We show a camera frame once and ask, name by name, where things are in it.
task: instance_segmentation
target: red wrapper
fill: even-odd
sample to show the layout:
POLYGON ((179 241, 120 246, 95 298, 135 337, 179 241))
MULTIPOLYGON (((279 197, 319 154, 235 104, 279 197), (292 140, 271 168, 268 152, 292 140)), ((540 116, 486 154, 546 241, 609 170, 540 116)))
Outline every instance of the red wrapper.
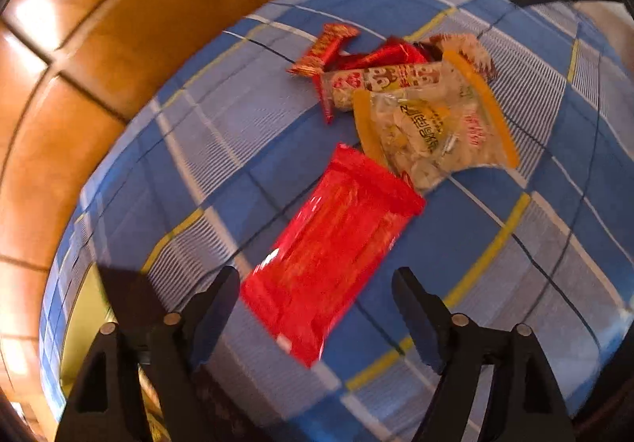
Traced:
POLYGON ((339 144, 310 199, 240 295, 306 366, 425 201, 360 152, 339 144))
POLYGON ((367 55, 353 54, 335 62, 336 69, 353 70, 395 64, 428 63, 421 51, 399 38, 388 38, 377 50, 367 55))
POLYGON ((291 66, 288 71, 312 77, 323 73, 345 42, 359 35, 359 29, 341 23, 326 23, 323 32, 313 46, 291 66))

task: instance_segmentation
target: checkered tablecloth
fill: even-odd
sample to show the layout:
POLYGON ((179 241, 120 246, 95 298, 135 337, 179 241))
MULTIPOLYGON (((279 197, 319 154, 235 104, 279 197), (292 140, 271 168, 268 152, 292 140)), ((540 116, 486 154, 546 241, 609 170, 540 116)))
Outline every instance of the checkered tablecloth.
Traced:
MULTIPOLYGON (((350 114, 326 126, 312 83, 285 71, 332 21, 361 29, 351 52, 391 34, 479 35, 521 165, 467 170, 431 193, 312 369, 239 302, 213 376, 278 440, 409 440, 437 377, 391 297, 392 271, 407 265, 481 325, 530 324, 570 411, 585 399, 630 325, 634 293, 634 86, 604 37, 561 3, 275 0, 195 54, 84 187, 40 320, 42 384, 57 414, 59 354, 91 262, 147 272, 166 308, 182 308, 225 263, 246 276, 335 144, 358 143, 350 114)), ((490 379, 486 369, 465 441, 477 438, 490 379)))

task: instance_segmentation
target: snack package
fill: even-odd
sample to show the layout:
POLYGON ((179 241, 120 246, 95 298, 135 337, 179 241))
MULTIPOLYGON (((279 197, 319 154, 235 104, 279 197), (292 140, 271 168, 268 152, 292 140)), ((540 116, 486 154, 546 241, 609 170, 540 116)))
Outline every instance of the snack package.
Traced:
POLYGON ((388 93, 356 94, 354 116, 364 151, 379 164, 387 161, 422 194, 452 172, 519 164, 492 91, 451 50, 445 51, 437 82, 388 93), (374 133, 369 132, 368 110, 374 133), (378 154, 377 139, 383 157, 378 154))
POLYGON ((358 35, 357 28, 342 23, 326 23, 313 46, 287 71, 304 77, 323 73, 326 65, 337 57, 344 43, 358 35))
POLYGON ((369 54, 351 54, 340 56, 334 62, 335 69, 350 70, 376 66, 394 66, 395 64, 429 63, 424 54, 414 45, 410 45, 394 36, 388 38, 379 48, 369 54))
POLYGON ((498 75, 491 55, 474 34, 436 34, 421 45, 435 45, 443 53, 449 50, 462 55, 484 80, 490 81, 498 75))
POLYGON ((278 345, 306 366, 424 200, 343 144, 240 295, 278 345))
POLYGON ((383 92, 424 86, 438 82, 441 66, 442 63, 438 62, 330 71, 321 76, 322 105, 330 115, 333 106, 341 111, 350 111, 355 90, 383 92))

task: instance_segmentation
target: metal pin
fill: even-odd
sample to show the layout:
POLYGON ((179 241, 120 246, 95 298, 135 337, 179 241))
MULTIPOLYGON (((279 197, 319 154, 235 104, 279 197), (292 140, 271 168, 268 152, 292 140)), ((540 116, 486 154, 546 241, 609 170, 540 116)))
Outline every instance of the metal pin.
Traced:
POLYGON ((462 328, 469 324, 469 317, 463 315, 462 313, 457 313, 451 316, 451 322, 453 322, 455 326, 462 328))
POLYGON ((533 334, 533 330, 531 329, 531 327, 527 326, 526 324, 518 324, 516 326, 516 330, 518 330, 518 333, 521 334, 523 337, 529 337, 531 336, 531 334, 533 334))
POLYGON ((167 326, 175 326, 181 321, 181 314, 175 311, 168 313, 163 317, 163 324, 167 326))
POLYGON ((103 326, 99 328, 99 333, 103 335, 111 335, 115 332, 116 324, 114 322, 106 322, 103 326))

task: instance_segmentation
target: tablecloth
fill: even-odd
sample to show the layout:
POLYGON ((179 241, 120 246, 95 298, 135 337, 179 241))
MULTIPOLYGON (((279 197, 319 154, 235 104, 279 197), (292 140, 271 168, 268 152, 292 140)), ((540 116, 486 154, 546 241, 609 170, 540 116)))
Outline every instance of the tablecloth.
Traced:
MULTIPOLYGON (((437 377, 418 359, 391 298, 410 266, 452 311, 537 333, 571 412, 631 322, 634 86, 614 50, 570 4, 508 0, 274 0, 195 54, 84 186, 46 287, 42 385, 56 415, 69 312, 96 261, 148 273, 180 309, 225 263, 266 255, 354 121, 326 126, 312 83, 285 69, 322 25, 359 27, 350 52, 394 34, 472 32, 500 71, 492 89, 521 164, 455 174, 427 197, 306 369, 239 302, 208 367, 278 440, 409 440, 437 377)), ((491 370, 465 433, 475 440, 491 370)))

